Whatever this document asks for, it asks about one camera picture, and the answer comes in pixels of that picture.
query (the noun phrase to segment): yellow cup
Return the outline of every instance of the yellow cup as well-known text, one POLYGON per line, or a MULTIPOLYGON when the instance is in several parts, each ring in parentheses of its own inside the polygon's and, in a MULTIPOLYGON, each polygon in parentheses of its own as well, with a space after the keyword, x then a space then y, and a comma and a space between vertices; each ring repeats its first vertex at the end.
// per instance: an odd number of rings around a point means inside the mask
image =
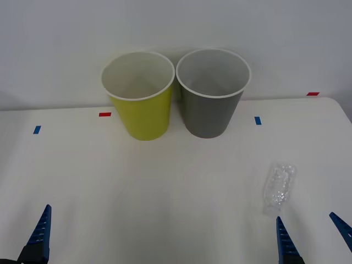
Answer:
POLYGON ((156 52, 122 55, 101 77, 128 133, 138 140, 153 140, 166 132, 174 78, 172 62, 156 52))

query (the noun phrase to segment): red tape marker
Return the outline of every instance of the red tape marker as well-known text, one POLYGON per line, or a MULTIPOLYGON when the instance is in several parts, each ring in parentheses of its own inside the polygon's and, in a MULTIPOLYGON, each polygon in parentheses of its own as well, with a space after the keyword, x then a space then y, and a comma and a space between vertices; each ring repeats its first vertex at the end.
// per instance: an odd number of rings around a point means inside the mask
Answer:
POLYGON ((106 113, 99 113, 100 117, 110 117, 111 116, 111 112, 106 112, 106 113))
POLYGON ((319 92, 309 92, 307 93, 307 96, 317 96, 319 92))

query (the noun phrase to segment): crushed plastic bottle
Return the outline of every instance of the crushed plastic bottle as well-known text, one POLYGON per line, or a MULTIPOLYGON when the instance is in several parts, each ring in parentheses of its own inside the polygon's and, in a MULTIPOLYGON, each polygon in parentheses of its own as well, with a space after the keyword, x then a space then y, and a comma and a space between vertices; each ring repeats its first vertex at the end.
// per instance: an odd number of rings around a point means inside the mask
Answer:
POLYGON ((265 214, 272 217, 279 216, 283 204, 289 199, 296 173, 297 169, 292 164, 273 164, 264 190, 265 214))

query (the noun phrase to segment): white wall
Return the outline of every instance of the white wall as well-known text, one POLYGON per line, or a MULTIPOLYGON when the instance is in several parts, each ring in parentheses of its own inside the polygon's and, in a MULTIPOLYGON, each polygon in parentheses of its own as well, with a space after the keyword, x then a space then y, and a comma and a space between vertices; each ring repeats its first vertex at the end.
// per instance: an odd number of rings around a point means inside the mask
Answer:
POLYGON ((110 104, 100 71, 153 49, 245 57, 244 98, 336 98, 352 117, 351 0, 1 0, 0 108, 110 104))

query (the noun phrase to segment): white table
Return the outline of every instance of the white table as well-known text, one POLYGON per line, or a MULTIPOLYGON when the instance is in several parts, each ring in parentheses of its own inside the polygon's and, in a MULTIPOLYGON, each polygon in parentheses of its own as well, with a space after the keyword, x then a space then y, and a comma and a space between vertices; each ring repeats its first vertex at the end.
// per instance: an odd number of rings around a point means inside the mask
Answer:
POLYGON ((289 161, 282 220, 300 255, 351 263, 328 216, 352 225, 351 158, 352 124, 328 98, 241 101, 215 139, 191 135, 173 107, 149 142, 113 107, 0 112, 0 257, 17 259, 50 204, 50 264, 277 263, 263 186, 289 161))

